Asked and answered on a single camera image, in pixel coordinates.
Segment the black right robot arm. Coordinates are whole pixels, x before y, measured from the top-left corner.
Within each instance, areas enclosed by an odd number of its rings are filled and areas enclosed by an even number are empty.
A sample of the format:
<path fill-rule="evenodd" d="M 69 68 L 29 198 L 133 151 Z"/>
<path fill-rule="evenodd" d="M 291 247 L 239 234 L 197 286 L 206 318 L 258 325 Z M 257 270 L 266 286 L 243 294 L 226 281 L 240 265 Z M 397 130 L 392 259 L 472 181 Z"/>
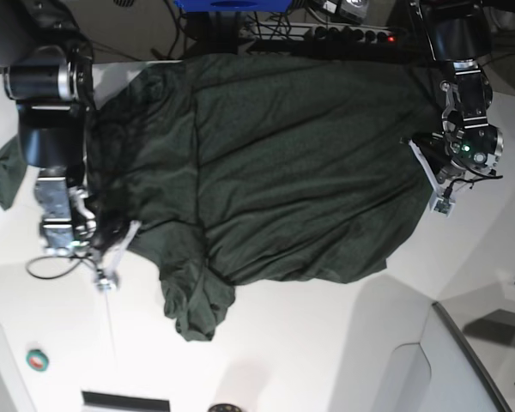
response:
<path fill-rule="evenodd" d="M 3 88 L 16 105 L 22 159 L 39 170 L 45 254 L 85 263 L 108 291 L 119 285 L 117 267 L 141 224 L 105 215 L 86 185 L 93 63 L 92 42 L 62 2 L 0 1 Z"/>

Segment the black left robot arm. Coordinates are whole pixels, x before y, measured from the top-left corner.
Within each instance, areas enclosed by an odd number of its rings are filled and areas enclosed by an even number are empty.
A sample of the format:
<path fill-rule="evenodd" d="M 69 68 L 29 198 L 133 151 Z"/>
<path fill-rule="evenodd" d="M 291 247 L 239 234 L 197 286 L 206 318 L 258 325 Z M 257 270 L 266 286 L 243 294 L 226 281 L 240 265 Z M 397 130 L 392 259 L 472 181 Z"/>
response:
<path fill-rule="evenodd" d="M 492 50 L 488 21 L 480 1 L 411 1 L 421 22 L 431 59 L 443 74 L 445 95 L 441 130 L 408 141 L 432 186 L 429 208 L 448 216 L 454 192 L 497 180 L 504 149 L 501 131 L 488 121 L 494 92 L 479 59 Z"/>

